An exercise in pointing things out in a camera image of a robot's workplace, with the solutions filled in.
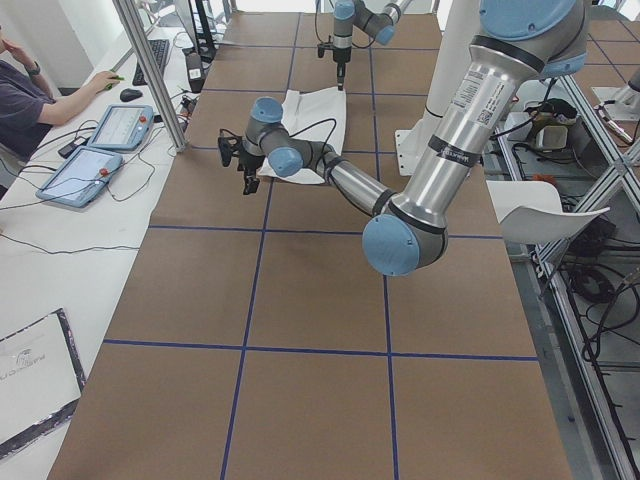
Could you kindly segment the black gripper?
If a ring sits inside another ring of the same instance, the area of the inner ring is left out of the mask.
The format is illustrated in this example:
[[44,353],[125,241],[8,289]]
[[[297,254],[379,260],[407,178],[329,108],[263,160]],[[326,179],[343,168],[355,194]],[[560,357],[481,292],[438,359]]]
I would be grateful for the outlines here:
[[339,91],[344,90],[344,82],[346,76],[346,67],[350,62],[350,48],[333,48],[333,60],[336,63],[337,88]]
[[262,167],[265,156],[262,154],[254,155],[248,152],[244,147],[240,148],[238,170],[244,175],[244,195],[255,194],[259,188],[259,179],[257,171]]

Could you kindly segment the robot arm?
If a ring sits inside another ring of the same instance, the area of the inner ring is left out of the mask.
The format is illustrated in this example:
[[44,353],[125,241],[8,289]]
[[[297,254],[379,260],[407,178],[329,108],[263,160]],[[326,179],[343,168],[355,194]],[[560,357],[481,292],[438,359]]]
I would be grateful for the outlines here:
[[451,74],[445,109],[435,126],[418,125],[417,162],[400,192],[328,141],[295,138],[271,97],[255,101],[242,136],[219,139],[222,160],[237,163],[249,194],[263,165],[281,178],[315,172],[369,216],[362,236],[369,264],[386,276],[409,274],[444,254],[447,209],[519,87],[583,66],[589,9],[586,1],[454,2],[437,60],[437,72]]
[[412,0],[390,1],[381,13],[371,11],[363,1],[337,1],[333,12],[333,36],[328,47],[336,63],[339,91],[344,89],[346,67],[351,60],[353,29],[357,28],[372,40],[387,45],[395,35],[396,25]]

